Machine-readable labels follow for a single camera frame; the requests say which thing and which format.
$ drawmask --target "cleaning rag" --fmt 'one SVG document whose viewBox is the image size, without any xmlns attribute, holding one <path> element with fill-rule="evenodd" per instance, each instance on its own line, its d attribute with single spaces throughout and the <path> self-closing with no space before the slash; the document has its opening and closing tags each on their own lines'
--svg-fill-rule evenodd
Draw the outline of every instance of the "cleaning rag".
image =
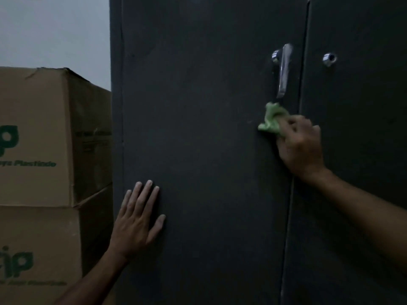
<svg viewBox="0 0 407 305">
<path fill-rule="evenodd" d="M 264 117 L 264 123 L 258 126 L 258 130 L 262 130 L 265 132 L 273 133 L 273 134 L 280 134 L 280 126 L 276 120 L 276 116 L 278 115 L 290 115 L 286 109 L 280 106 L 279 103 L 273 104 L 269 102 L 266 104 L 266 116 Z"/>
</svg>

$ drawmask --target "chrome handle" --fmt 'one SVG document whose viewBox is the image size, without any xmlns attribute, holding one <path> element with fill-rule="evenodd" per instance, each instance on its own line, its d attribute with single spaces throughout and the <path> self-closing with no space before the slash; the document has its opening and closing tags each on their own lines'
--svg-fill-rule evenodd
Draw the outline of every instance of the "chrome handle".
<svg viewBox="0 0 407 305">
<path fill-rule="evenodd" d="M 272 54 L 273 63 L 280 66 L 276 98 L 283 97 L 287 90 L 289 64 L 292 52 L 293 46 L 291 44 L 285 44 L 282 49 L 277 49 Z"/>
</svg>

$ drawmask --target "stacked cardboard box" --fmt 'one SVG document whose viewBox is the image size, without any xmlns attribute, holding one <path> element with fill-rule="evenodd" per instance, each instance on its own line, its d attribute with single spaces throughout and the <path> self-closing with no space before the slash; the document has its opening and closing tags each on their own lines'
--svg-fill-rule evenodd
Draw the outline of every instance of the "stacked cardboard box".
<svg viewBox="0 0 407 305">
<path fill-rule="evenodd" d="M 112 215 L 110 92 L 0 67 L 0 303 L 51 304 L 98 261 Z"/>
</svg>

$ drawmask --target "dark metal surface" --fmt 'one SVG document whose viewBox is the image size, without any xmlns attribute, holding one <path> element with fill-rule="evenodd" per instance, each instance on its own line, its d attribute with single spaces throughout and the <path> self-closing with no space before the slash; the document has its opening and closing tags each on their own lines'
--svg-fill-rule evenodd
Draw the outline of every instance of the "dark metal surface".
<svg viewBox="0 0 407 305">
<path fill-rule="evenodd" d="M 114 186 L 154 180 L 167 223 L 123 273 L 119 305 L 278 303 L 291 177 L 256 128 L 276 93 L 269 58 L 285 43 L 283 105 L 298 109 L 306 3 L 122 1 Z"/>
<path fill-rule="evenodd" d="M 338 176 L 407 207 L 405 0 L 312 0 L 300 111 Z M 331 51 L 337 62 L 327 68 Z M 407 282 L 328 201 L 295 182 L 282 304 L 406 304 Z"/>
</svg>

